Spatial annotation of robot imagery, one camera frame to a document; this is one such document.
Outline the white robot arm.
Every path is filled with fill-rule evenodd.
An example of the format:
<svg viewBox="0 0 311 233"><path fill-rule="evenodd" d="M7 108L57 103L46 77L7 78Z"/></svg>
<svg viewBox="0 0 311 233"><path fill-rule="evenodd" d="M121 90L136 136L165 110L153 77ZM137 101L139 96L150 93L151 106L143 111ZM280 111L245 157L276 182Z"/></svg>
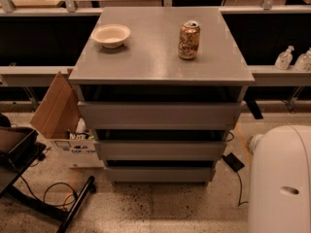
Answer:
<svg viewBox="0 0 311 233"><path fill-rule="evenodd" d="M248 233L311 233L311 127L273 128L250 150Z"/></svg>

